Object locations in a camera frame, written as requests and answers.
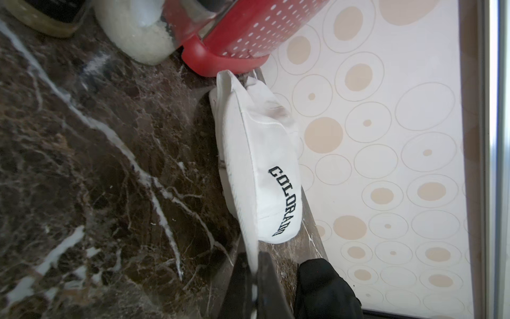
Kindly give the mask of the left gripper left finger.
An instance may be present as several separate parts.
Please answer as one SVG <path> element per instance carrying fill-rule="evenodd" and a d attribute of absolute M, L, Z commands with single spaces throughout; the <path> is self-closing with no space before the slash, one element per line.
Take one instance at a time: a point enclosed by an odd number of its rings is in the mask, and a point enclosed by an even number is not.
<path fill-rule="evenodd" d="M 235 265 L 217 318 L 247 319 L 252 316 L 252 273 L 243 239 L 239 239 L 236 252 Z"/>

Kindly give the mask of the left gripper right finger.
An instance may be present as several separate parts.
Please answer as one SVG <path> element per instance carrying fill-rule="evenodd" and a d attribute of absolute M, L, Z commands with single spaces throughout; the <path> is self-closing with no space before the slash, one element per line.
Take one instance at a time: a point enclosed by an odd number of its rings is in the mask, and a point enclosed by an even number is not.
<path fill-rule="evenodd" d="M 280 279 L 267 252 L 259 252 L 257 272 L 256 317 L 258 319 L 292 319 Z"/>

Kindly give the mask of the black cap with white label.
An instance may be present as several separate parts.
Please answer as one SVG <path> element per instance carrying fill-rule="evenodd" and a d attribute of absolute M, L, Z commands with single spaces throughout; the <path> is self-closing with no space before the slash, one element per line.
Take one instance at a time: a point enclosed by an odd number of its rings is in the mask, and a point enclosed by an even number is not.
<path fill-rule="evenodd" d="M 362 318 L 361 302 L 329 261 L 310 259 L 297 270 L 294 317 Z"/>

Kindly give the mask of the clear bottle black cap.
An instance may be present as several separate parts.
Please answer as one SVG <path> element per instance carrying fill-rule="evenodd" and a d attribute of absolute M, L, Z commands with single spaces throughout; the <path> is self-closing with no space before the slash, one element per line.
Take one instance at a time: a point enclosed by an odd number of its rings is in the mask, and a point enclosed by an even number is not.
<path fill-rule="evenodd" d="M 163 1 L 100 0 L 93 2 L 96 20 L 111 42 L 128 57 L 158 65 L 176 49 L 162 19 Z"/>

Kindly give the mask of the small dark bottle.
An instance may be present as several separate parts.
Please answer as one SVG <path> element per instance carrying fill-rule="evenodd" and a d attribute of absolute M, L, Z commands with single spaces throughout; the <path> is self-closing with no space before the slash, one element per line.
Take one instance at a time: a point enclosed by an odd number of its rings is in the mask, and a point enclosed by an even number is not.
<path fill-rule="evenodd" d="M 89 12 L 89 0 L 7 0 L 5 9 L 26 26 L 56 38 L 69 38 Z"/>

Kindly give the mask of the horizontal aluminium rail back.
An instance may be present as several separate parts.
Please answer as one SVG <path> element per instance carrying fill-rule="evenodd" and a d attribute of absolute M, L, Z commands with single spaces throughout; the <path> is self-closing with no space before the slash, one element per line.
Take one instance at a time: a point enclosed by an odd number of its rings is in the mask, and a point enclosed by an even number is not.
<path fill-rule="evenodd" d="M 509 2 L 480 1 L 486 318 L 509 317 Z"/>

